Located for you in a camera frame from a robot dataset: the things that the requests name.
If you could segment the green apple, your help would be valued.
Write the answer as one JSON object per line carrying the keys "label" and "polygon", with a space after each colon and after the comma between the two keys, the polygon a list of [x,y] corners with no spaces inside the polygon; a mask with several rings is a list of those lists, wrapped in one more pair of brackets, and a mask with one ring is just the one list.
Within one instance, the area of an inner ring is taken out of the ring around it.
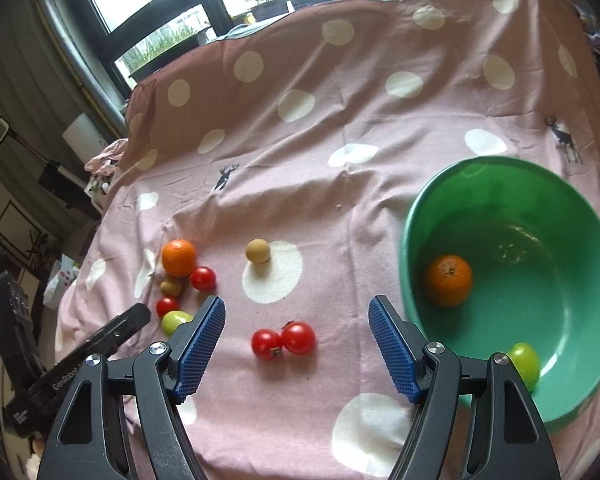
{"label": "green apple", "polygon": [[162,318],[161,329],[167,337],[171,337],[178,329],[178,326],[181,326],[184,323],[188,323],[192,319],[193,317],[185,311],[173,310],[168,312]]}
{"label": "green apple", "polygon": [[517,342],[506,352],[515,365],[524,385],[532,391],[540,379],[541,361],[535,350],[526,342]]}

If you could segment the red tomato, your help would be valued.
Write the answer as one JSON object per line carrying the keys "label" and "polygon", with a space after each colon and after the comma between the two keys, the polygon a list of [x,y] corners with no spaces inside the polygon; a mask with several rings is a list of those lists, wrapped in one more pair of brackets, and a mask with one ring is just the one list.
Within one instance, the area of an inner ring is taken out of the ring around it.
{"label": "red tomato", "polygon": [[196,266],[189,275],[190,284],[200,292],[208,292],[216,287],[216,274],[208,266]]}
{"label": "red tomato", "polygon": [[175,297],[163,296],[156,301],[155,310],[159,318],[163,318],[172,311],[177,311],[180,303]]}

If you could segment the large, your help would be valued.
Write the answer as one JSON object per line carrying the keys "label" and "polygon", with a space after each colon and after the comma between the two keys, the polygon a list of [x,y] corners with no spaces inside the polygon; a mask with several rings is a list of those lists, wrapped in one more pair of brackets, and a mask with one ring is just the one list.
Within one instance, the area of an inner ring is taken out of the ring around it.
{"label": "large", "polygon": [[464,304],[472,286],[472,267],[458,255],[435,258],[422,274],[422,288],[426,299],[439,308],[456,308]]}

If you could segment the orange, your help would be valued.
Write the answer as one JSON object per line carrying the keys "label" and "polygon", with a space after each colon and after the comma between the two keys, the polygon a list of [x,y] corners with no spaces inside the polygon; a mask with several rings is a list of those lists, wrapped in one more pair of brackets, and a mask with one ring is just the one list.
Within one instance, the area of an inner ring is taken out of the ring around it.
{"label": "orange", "polygon": [[188,240],[170,240],[161,249],[164,272],[174,278],[186,278],[196,268],[197,251]]}

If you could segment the tomato of pair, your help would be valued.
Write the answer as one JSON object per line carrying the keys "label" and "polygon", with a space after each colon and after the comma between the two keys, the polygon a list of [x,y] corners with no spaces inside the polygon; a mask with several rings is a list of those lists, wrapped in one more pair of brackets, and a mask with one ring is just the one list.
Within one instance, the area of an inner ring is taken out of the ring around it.
{"label": "tomato of pair", "polygon": [[282,355],[282,338],[275,330],[260,328],[251,336],[251,350],[258,359],[272,361]]}
{"label": "tomato of pair", "polygon": [[316,347],[314,329],[306,322],[290,321],[286,323],[280,333],[283,346],[297,356],[311,353]]}

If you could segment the white printed paper bag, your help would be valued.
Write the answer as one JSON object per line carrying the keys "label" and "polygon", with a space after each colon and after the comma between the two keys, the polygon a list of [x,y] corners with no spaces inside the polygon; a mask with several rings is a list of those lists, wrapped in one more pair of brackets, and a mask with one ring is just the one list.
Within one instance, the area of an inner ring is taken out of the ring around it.
{"label": "white printed paper bag", "polygon": [[43,304],[46,308],[56,310],[59,307],[65,292],[78,277],[79,270],[78,264],[67,255],[61,255],[60,259],[55,261],[43,294]]}

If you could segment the tan longan beside orange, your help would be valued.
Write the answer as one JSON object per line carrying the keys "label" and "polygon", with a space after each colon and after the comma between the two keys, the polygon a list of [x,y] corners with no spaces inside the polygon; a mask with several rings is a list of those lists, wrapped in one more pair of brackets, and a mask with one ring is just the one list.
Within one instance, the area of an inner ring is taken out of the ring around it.
{"label": "tan longan beside orange", "polygon": [[167,276],[160,284],[163,296],[178,298],[183,291],[183,283],[179,278]]}

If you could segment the crumpled pink clothing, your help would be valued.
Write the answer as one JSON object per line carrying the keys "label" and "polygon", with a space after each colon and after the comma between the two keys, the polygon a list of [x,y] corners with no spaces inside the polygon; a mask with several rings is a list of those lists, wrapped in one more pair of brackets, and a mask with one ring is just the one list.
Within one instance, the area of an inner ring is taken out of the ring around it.
{"label": "crumpled pink clothing", "polygon": [[95,177],[112,176],[124,156],[128,143],[128,139],[115,140],[92,157],[84,165],[84,169]]}

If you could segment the green plastic bowl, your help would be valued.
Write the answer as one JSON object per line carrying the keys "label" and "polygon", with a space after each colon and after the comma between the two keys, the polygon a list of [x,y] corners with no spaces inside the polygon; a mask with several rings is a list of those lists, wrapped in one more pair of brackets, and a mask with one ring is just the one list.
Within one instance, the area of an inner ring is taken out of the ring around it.
{"label": "green plastic bowl", "polygon": [[[435,258],[471,267],[459,306],[424,292]],[[540,360],[532,396],[546,428],[575,420],[600,386],[600,217],[573,186],[533,162],[484,156],[440,171],[416,196],[399,249],[406,317],[460,356],[524,342]]]}

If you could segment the lone tan longan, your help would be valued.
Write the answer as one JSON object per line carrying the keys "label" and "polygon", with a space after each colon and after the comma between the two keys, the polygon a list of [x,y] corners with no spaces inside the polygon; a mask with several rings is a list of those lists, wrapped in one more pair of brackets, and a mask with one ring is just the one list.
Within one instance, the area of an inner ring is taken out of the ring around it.
{"label": "lone tan longan", "polygon": [[271,258],[271,246],[262,238],[250,240],[245,249],[246,258],[254,264],[267,263]]}

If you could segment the pink polka dot cloth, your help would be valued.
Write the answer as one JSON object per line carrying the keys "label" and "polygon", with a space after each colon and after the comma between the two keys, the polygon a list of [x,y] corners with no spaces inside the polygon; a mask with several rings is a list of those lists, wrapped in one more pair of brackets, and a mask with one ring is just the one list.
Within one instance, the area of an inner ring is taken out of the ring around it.
{"label": "pink polka dot cloth", "polygon": [[[399,299],[403,223],[440,170],[530,160],[600,216],[600,75],[571,0],[321,4],[183,56],[135,89],[126,120],[55,352],[154,304],[163,245],[193,243],[227,318],[181,416],[215,479],[388,476],[413,410],[366,309]],[[255,238],[267,263],[246,258]],[[258,359],[252,334],[290,321],[315,349]]]}

